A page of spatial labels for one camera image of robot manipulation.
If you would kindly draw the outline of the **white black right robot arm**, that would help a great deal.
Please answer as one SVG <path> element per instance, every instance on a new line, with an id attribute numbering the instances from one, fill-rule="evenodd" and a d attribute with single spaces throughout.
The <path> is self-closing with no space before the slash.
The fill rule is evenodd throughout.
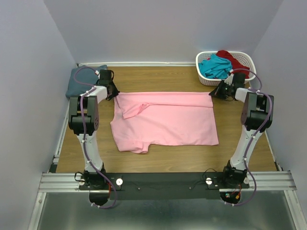
<path id="1" fill-rule="evenodd" d="M 228 77 L 209 93 L 215 98 L 231 97 L 244 103 L 237 148 L 223 171 L 218 173 L 217 181 L 227 188 L 246 182 L 249 160 L 256 143 L 273 120 L 274 96 L 263 93 L 261 89 L 246 88 L 245 76 L 240 70 L 228 72 Z"/>

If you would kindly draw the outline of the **pink t shirt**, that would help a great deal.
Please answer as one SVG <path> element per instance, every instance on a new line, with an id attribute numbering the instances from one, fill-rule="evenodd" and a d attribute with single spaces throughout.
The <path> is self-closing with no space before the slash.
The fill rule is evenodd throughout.
<path id="1" fill-rule="evenodd" d="M 122 92 L 114 99 L 110 125 L 119 151 L 147 153 L 150 145 L 219 144 L 207 92 Z"/>

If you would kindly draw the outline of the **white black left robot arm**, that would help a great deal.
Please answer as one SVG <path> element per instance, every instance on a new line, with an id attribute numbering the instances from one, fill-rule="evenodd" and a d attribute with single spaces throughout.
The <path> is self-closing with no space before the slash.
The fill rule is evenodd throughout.
<path id="1" fill-rule="evenodd" d="M 81 70 L 90 69 L 97 76 L 94 83 L 77 79 Z M 109 69 L 95 70 L 91 67 L 81 67 L 73 79 L 80 85 L 86 85 L 87 90 L 79 95 L 70 97 L 68 125 L 80 142 L 83 157 L 84 171 L 77 172 L 80 178 L 75 178 L 82 190 L 102 190 L 105 188 L 120 190 L 116 179 L 108 179 L 104 163 L 99 155 L 97 144 L 97 130 L 99 128 L 98 104 L 103 100 L 111 100 L 119 94 L 114 84 L 114 72 Z"/>

